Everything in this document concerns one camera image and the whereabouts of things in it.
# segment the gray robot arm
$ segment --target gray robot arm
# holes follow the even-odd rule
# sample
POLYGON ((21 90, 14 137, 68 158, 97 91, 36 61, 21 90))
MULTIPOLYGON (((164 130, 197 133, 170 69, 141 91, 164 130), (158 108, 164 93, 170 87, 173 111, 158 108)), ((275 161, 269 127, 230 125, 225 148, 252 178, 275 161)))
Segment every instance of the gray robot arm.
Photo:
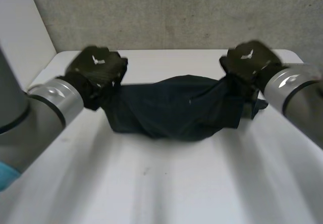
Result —
POLYGON ((228 54, 220 59, 220 64, 227 73, 241 78, 250 87, 260 89, 270 105, 323 149, 321 78, 309 73, 305 67, 283 65, 259 41, 229 49, 228 54))
POLYGON ((18 178, 81 112, 79 92, 53 79, 24 93, 0 51, 0 191, 18 178))
POLYGON ((266 100, 323 149, 323 82, 301 69, 287 68, 267 82, 266 100))
POLYGON ((0 49, 0 191, 25 172, 84 107, 98 108, 100 94, 120 84, 127 63, 117 52, 90 46, 65 76, 26 94, 0 49))

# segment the white table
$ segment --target white table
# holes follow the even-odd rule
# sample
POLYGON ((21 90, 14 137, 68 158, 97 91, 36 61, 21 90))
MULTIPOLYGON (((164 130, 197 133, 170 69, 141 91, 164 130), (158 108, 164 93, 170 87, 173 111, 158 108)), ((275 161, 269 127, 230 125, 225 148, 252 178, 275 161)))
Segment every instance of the white table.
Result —
MULTIPOLYGON (((287 63, 293 52, 276 50, 287 63)), ((226 50, 125 50, 124 83, 219 79, 226 50)), ((34 83, 62 74, 55 56, 34 83)), ((1 224, 323 223, 323 153, 272 107, 196 143, 111 131, 83 112, 7 191, 1 224)))

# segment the crumpled fabric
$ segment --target crumpled fabric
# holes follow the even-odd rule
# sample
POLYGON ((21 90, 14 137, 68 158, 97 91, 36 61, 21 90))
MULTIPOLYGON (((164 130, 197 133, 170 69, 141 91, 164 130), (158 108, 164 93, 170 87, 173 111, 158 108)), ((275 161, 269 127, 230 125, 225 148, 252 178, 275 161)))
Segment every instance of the crumpled fabric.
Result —
POLYGON ((121 85, 100 106, 114 132, 199 141, 223 128, 237 128, 246 104, 251 119, 268 105, 252 99, 234 76, 214 80, 186 75, 121 85))

